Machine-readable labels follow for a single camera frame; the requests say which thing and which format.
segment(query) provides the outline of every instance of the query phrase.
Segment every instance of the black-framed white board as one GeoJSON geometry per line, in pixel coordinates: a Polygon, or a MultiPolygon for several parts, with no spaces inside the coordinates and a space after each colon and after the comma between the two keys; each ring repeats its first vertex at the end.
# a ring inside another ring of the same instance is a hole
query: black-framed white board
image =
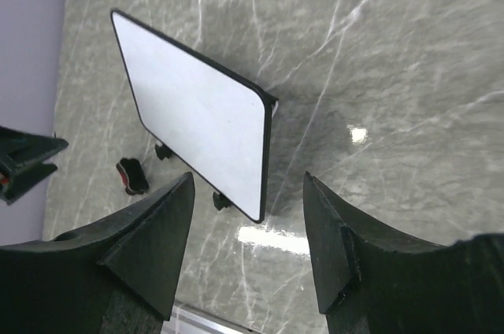
{"type": "Polygon", "coordinates": [[[277,99],[118,9],[110,16],[145,129],[262,222],[277,99]]]}

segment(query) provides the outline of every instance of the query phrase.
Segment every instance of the black plastic part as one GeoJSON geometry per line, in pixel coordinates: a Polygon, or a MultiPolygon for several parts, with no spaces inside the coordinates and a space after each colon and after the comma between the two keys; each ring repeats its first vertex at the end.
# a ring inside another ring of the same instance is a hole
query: black plastic part
{"type": "Polygon", "coordinates": [[[140,161],[136,158],[122,158],[117,164],[125,190],[128,195],[142,195],[149,191],[149,183],[142,170],[140,161]]]}
{"type": "MultiPolygon", "coordinates": [[[[142,123],[143,127],[154,137],[156,137],[156,134],[153,133],[144,123],[142,120],[142,116],[140,115],[139,111],[139,106],[136,101],[135,97],[135,92],[133,91],[132,88],[132,82],[129,77],[129,72],[128,72],[128,67],[126,65],[126,61],[124,59],[123,51],[120,48],[120,42],[119,42],[119,36],[117,35],[117,30],[115,27],[115,24],[113,22],[113,16],[114,14],[122,16],[123,18],[131,21],[134,24],[137,24],[138,26],[142,27],[146,31],[149,31],[150,33],[156,35],[160,39],[172,44],[173,46],[176,46],[177,48],[183,50],[184,52],[190,54],[192,57],[200,60],[201,62],[204,62],[205,64],[211,66],[212,68],[218,70],[219,72],[222,72],[226,76],[232,78],[235,80],[237,83],[242,84],[244,87],[252,90],[255,94],[258,95],[258,97],[261,99],[264,107],[265,107],[265,124],[264,124],[264,138],[263,138],[263,148],[262,148],[262,176],[261,176],[261,208],[259,212],[259,219],[255,220],[249,215],[247,215],[243,210],[240,209],[239,206],[235,205],[236,209],[238,209],[240,212],[242,212],[245,216],[247,216],[251,221],[255,222],[256,224],[260,224],[263,222],[265,219],[265,211],[266,211],[266,198],[267,198],[267,188],[268,188],[268,169],[269,169],[269,144],[271,140],[271,126],[272,126],[272,109],[276,103],[277,98],[272,96],[270,93],[266,92],[261,86],[258,84],[251,82],[247,78],[240,76],[238,73],[233,72],[231,69],[226,68],[225,66],[219,64],[218,62],[215,62],[211,58],[208,58],[207,56],[197,52],[194,49],[191,49],[189,46],[186,46],[175,39],[172,39],[171,37],[167,36],[165,33],[158,31],[155,28],[152,28],[151,26],[143,23],[142,21],[132,17],[131,15],[125,13],[124,11],[120,9],[111,9],[110,10],[110,20],[112,21],[112,26],[114,30],[114,34],[116,36],[116,41],[117,45],[119,46],[119,51],[120,51],[120,56],[123,60],[124,64],[124,69],[126,70],[126,75],[128,76],[128,82],[130,85],[130,88],[132,90],[133,94],[133,100],[135,101],[135,106],[136,106],[136,111],[139,115],[140,122],[142,123]]],[[[180,160],[182,160],[186,165],[192,168],[191,164],[184,160],[183,158],[180,157],[179,154],[173,152],[175,155],[177,155],[180,160]]],[[[201,178],[203,178],[206,182],[208,182],[213,188],[216,190],[218,189],[216,186],[212,185],[212,182],[210,180],[207,180],[203,175],[199,174],[201,178]]]]}
{"type": "Polygon", "coordinates": [[[444,247],[400,232],[304,183],[319,311],[332,333],[498,333],[504,328],[504,235],[444,247]]]}
{"type": "Polygon", "coordinates": [[[162,145],[155,144],[154,150],[156,152],[157,158],[159,158],[161,161],[163,159],[169,159],[173,156],[173,150],[171,150],[165,144],[162,145]]]}
{"type": "Polygon", "coordinates": [[[171,316],[194,199],[187,173],[53,241],[0,247],[2,332],[158,334],[171,316]]]}
{"type": "Polygon", "coordinates": [[[8,180],[0,184],[0,199],[10,205],[56,171],[56,165],[42,162],[68,145],[64,139],[0,127],[0,174],[8,180]]]}
{"type": "Polygon", "coordinates": [[[221,193],[214,192],[212,195],[212,199],[213,199],[213,206],[215,206],[218,211],[221,211],[223,208],[228,208],[233,205],[231,200],[226,198],[221,193]]]}

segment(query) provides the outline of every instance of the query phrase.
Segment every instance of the gray marble countertop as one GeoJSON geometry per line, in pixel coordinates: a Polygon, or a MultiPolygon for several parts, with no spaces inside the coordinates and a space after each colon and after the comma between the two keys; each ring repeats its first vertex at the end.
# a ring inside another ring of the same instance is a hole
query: gray marble countertop
{"type": "Polygon", "coordinates": [[[118,7],[280,98],[266,220],[197,199],[177,298],[265,333],[325,332],[302,217],[308,170],[434,242],[504,231],[504,0],[67,0],[46,238],[123,208],[114,165],[156,159],[109,21],[118,7]]]}

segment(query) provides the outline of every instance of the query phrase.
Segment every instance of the gray wall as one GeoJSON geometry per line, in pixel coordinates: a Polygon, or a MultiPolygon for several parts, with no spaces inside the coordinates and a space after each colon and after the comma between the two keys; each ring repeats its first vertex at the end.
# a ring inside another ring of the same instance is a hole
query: gray wall
{"type": "MultiPolygon", "coordinates": [[[[49,135],[65,0],[0,0],[0,125],[49,135]]],[[[0,202],[0,245],[41,239],[47,180],[0,202]]]]}

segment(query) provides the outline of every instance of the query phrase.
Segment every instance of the bright light spot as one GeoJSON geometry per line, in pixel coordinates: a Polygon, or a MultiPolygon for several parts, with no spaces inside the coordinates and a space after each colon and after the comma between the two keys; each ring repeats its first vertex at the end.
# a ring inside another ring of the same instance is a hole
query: bright light spot
{"type": "Polygon", "coordinates": [[[238,231],[238,241],[263,247],[275,247],[291,253],[309,255],[308,239],[287,232],[265,231],[243,226],[238,231]]]}
{"type": "Polygon", "coordinates": [[[354,127],[353,125],[347,125],[347,127],[352,136],[352,143],[361,144],[368,139],[368,130],[366,128],[354,127]]]}

